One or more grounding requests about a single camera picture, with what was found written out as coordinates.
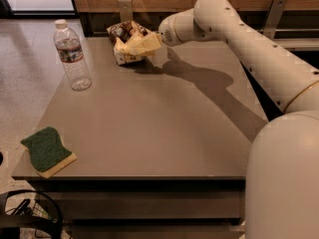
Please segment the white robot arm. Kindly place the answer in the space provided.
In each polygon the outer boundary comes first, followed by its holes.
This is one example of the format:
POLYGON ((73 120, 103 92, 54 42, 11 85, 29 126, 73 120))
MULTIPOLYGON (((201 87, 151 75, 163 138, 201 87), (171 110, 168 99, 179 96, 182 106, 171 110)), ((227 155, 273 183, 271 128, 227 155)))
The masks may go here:
POLYGON ((115 47, 144 55, 161 44, 220 40, 257 83, 277 118, 255 137, 245 179, 245 239, 319 239, 319 75, 315 67, 246 25, 228 0, 197 0, 156 32, 130 21, 115 47))

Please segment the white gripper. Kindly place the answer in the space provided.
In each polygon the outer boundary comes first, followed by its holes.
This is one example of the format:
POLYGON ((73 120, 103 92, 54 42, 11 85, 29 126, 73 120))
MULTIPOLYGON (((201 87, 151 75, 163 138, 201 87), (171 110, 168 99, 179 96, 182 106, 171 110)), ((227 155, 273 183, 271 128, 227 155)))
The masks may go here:
POLYGON ((181 44, 175 33, 173 17, 167 17, 159 24, 159 34, 154 32, 149 32, 145 36, 133 34, 125 43, 117 38, 115 49, 126 55, 144 55, 159 49, 161 40, 171 47, 181 44))

